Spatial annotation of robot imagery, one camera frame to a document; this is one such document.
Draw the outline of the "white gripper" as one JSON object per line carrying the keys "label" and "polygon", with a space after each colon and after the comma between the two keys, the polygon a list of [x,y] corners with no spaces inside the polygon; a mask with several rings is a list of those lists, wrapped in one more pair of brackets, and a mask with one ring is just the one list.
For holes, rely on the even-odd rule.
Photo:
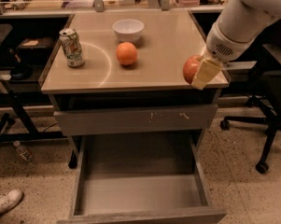
{"label": "white gripper", "polygon": [[222,62],[239,58],[256,38],[256,29],[242,23],[216,21],[206,38],[206,49],[215,58],[203,57],[191,82],[202,90],[222,70]]}

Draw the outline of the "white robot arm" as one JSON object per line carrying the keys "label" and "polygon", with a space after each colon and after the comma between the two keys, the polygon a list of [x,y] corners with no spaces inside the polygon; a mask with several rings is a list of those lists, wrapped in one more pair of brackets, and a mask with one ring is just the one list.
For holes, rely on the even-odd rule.
{"label": "white robot arm", "polygon": [[281,0],[229,0],[207,35],[191,86],[202,90],[224,63],[239,58],[265,28],[278,20]]}

